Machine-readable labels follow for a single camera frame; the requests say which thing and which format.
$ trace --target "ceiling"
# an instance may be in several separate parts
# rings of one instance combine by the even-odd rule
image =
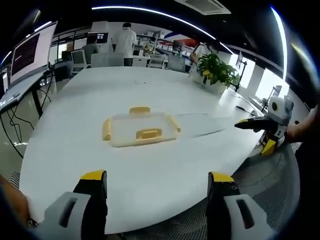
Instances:
[[[314,38],[314,31],[310,32],[307,27],[313,21],[316,23],[316,7],[310,6],[315,3],[309,1],[310,3],[306,4],[308,8],[304,9],[298,4],[288,6],[287,1],[284,3],[271,2],[274,2],[274,7],[285,21],[285,33],[289,38],[287,43],[290,42],[290,36],[293,33],[299,33],[318,63],[319,47]],[[2,26],[2,36],[5,37],[0,38],[0,59],[3,59],[15,44],[31,33],[34,28],[47,21],[58,21],[57,33],[77,27],[90,27],[95,21],[134,22],[162,27],[196,40],[208,40],[208,36],[204,33],[162,15],[137,10],[91,10],[91,7],[96,6],[122,5],[144,7],[181,18],[204,29],[225,44],[247,49],[283,67],[283,50],[278,25],[270,5],[265,1],[253,3],[248,0],[220,0],[220,3],[231,11],[231,14],[206,16],[174,0],[82,0],[81,4],[79,3],[78,0],[28,0],[20,2],[19,7],[15,7],[16,2],[7,2],[6,4],[11,5],[8,9],[13,9],[13,11],[12,14],[0,16],[1,22],[6,23]],[[36,9],[39,9],[41,13],[37,22],[33,24]],[[309,86],[306,84],[308,75],[298,56],[290,47],[288,56],[288,71],[298,80],[298,83],[291,80],[288,82],[302,100],[310,101]],[[266,67],[282,77],[279,70],[269,65]]]

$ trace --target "oval table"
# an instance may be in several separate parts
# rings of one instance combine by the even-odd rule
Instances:
[[[31,216],[42,221],[45,209],[71,192],[84,173],[100,169],[107,171],[106,234],[141,229],[187,210],[207,196],[208,172],[232,175],[261,137],[261,132],[234,127],[250,117],[236,105],[253,110],[233,90],[213,95],[181,72],[82,70],[56,95],[28,142],[20,190]],[[171,115],[225,117],[225,130],[139,147],[115,148],[102,141],[104,120],[135,106]]]

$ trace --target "floor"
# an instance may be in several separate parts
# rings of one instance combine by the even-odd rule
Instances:
[[[61,89],[69,82],[68,79],[59,81],[57,83],[53,82],[51,84],[51,87],[49,89],[49,97],[51,99],[54,99],[56,94],[61,91]],[[47,91],[48,85],[45,85],[41,88],[43,91]],[[42,91],[38,91],[38,96],[40,103],[44,101],[45,93]],[[46,107],[50,104],[50,101],[48,98],[46,98],[43,110],[46,110]],[[5,112],[1,115],[1,118],[3,120],[4,127],[11,138],[13,144],[16,146],[18,151],[24,155],[29,138],[32,135],[33,129],[30,125],[30,123],[21,121],[17,118],[13,118],[14,124],[19,124],[12,126],[10,124],[10,118],[13,116],[13,111],[15,111],[15,107],[12,110],[9,110],[8,112]],[[37,125],[37,122],[39,120],[39,115],[37,113],[37,110],[35,108],[34,100],[32,98],[31,93],[29,93],[17,106],[15,115],[18,118],[27,120],[31,122],[32,126],[35,127]],[[0,174],[3,175],[5,178],[8,178],[10,173],[12,171],[20,172],[21,165],[22,165],[22,159],[17,154],[15,149],[10,144],[3,127],[0,127]]]

